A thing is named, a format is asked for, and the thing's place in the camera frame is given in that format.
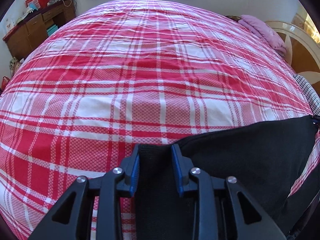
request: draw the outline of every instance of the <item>bolt head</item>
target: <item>bolt head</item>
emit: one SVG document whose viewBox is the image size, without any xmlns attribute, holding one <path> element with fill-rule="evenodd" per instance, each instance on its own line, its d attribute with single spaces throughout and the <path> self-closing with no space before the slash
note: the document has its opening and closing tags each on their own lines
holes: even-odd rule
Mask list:
<svg viewBox="0 0 320 240">
<path fill-rule="evenodd" d="M 234 176 L 228 177 L 227 180 L 228 180 L 229 183 L 236 183 L 237 182 L 237 178 L 234 177 Z"/>
<path fill-rule="evenodd" d="M 114 169 L 112 170 L 112 172 L 113 172 L 114 174 L 121 174 L 122 171 L 123 171 L 123 169 L 120 168 L 120 167 L 116 167 L 116 168 L 114 168 Z"/>
<path fill-rule="evenodd" d="M 78 183 L 84 183 L 85 181 L 86 181 L 86 177 L 85 176 L 79 176 L 78 178 L 77 178 L 77 182 Z"/>
<path fill-rule="evenodd" d="M 197 167 L 193 167 L 193 168 L 191 169 L 191 173 L 192 173 L 192 174 L 200 174 L 200 172 L 201 172 L 201 169 L 199 169 L 199 168 L 197 168 Z"/>
</svg>

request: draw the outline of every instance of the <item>desk drawer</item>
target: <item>desk drawer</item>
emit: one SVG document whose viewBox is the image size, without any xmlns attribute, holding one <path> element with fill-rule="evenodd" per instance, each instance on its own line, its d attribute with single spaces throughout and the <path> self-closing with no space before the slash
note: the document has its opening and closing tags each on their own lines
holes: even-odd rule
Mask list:
<svg viewBox="0 0 320 240">
<path fill-rule="evenodd" d="M 66 19 L 66 23 L 68 23 L 76 17 L 76 14 L 74 11 L 64 11 L 64 17 Z"/>
<path fill-rule="evenodd" d="M 43 21 L 47 22 L 50 21 L 53 17 L 57 16 L 58 14 L 63 12 L 63 4 L 51 9 L 50 11 L 45 12 L 42 17 Z"/>
<path fill-rule="evenodd" d="M 32 48 L 32 51 L 38 48 L 47 38 L 48 38 L 48 33 L 46 29 L 39 29 L 39 32 L 30 34 L 28 36 L 28 40 Z"/>
<path fill-rule="evenodd" d="M 32 48 L 26 37 L 22 37 L 16 44 L 8 48 L 12 57 L 16 57 L 18 60 L 26 59 L 32 52 Z"/>
<path fill-rule="evenodd" d="M 27 38 L 28 30 L 25 25 L 22 25 L 7 41 L 7 46 L 9 49 L 16 46 L 20 42 L 21 38 Z"/>
<path fill-rule="evenodd" d="M 26 23 L 26 27 L 29 33 L 36 32 L 39 28 L 43 28 L 44 22 L 42 20 L 42 15 L 38 14 L 37 16 L 33 17 Z"/>
</svg>

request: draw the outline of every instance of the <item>red plaid bedsheet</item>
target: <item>red plaid bedsheet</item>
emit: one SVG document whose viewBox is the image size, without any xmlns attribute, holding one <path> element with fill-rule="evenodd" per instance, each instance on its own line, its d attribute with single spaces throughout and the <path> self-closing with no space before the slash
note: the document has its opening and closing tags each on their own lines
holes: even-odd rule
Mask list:
<svg viewBox="0 0 320 240">
<path fill-rule="evenodd" d="M 1 215 L 26 239 L 77 176 L 103 175 L 135 143 L 311 114 L 291 71 L 241 25 L 203 9 L 151 0 L 93 8 L 36 49 L 0 97 Z M 291 194 L 319 147 L 317 136 Z M 123 201 L 126 240 L 136 238 L 134 218 Z"/>
</svg>

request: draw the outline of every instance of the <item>headboard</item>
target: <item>headboard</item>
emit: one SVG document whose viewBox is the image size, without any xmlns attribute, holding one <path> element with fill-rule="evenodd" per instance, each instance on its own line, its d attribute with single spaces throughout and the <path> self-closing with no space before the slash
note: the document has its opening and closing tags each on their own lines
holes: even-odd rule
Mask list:
<svg viewBox="0 0 320 240">
<path fill-rule="evenodd" d="M 284 40 L 286 61 L 295 72 L 304 76 L 320 95 L 320 47 L 299 27 L 281 21 L 267 21 Z"/>
</svg>

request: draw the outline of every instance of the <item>teal box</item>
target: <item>teal box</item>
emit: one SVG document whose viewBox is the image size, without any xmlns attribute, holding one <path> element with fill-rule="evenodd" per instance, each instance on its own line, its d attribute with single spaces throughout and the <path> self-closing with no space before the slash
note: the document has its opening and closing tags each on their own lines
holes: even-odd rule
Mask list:
<svg viewBox="0 0 320 240">
<path fill-rule="evenodd" d="M 58 26 L 57 26 L 57 25 L 51 26 L 49 29 L 47 29 L 48 36 L 51 36 L 51 35 L 54 34 L 57 30 L 58 30 Z"/>
</svg>

